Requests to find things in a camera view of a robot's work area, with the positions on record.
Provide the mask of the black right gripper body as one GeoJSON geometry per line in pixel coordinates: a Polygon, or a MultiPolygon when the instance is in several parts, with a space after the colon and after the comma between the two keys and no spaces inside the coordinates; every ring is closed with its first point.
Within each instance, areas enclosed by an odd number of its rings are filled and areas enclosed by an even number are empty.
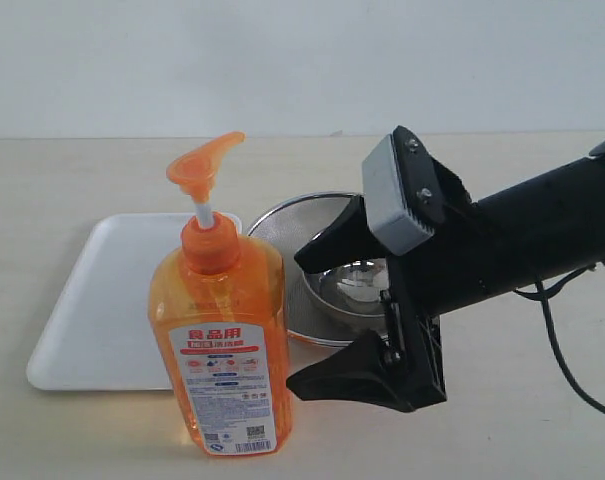
{"type": "Polygon", "coordinates": [[[407,411],[446,399],[439,316],[467,284],[452,259],[466,236],[477,235],[472,200],[461,179],[438,162],[404,126],[391,133],[406,200],[434,235],[405,255],[388,251],[390,285],[382,295],[389,349],[386,365],[407,411]]]}

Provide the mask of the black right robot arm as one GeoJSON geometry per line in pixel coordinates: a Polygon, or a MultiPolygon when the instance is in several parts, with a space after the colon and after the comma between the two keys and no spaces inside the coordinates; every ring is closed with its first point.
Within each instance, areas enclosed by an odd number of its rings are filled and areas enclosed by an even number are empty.
{"type": "Polygon", "coordinates": [[[360,334],[288,378],[299,399],[400,412],[447,398],[439,318],[507,292],[547,306],[605,265],[605,141],[479,201],[405,127],[364,159],[363,191],[295,254],[306,273],[384,259],[387,332],[360,334]]]}

